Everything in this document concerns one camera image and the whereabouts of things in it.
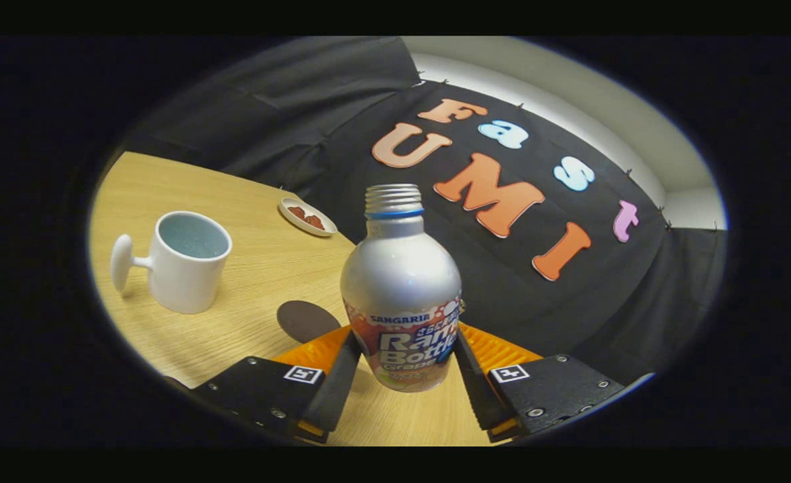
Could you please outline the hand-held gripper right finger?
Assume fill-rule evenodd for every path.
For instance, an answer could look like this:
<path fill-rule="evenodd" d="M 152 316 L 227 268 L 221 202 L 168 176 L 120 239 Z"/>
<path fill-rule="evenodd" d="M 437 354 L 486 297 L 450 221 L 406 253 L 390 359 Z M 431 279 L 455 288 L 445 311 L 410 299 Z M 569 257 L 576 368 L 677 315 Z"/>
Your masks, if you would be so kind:
<path fill-rule="evenodd" d="M 454 355 L 473 413 L 491 443 L 551 431 L 628 389 L 569 354 L 540 356 L 463 322 Z"/>

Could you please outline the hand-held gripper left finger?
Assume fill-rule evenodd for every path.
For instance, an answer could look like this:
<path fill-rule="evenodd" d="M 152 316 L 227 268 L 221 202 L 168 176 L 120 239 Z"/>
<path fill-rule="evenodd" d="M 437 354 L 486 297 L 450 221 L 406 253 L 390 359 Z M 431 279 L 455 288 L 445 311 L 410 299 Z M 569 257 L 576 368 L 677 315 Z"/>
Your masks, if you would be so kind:
<path fill-rule="evenodd" d="M 361 354 L 350 327 L 340 327 L 274 360 L 242 358 L 191 392 L 249 425 L 327 443 Z"/>

